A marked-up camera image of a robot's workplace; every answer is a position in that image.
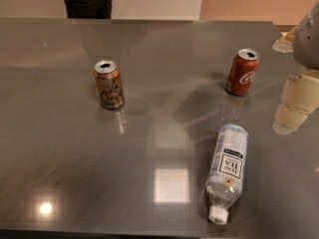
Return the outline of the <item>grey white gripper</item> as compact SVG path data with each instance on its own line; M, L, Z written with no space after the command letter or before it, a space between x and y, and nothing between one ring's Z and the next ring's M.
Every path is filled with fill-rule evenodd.
M319 1L297 27L274 42L272 49L279 53L293 52L299 64L312 68L298 76L290 75L285 82L272 127L276 133L288 135L319 107Z

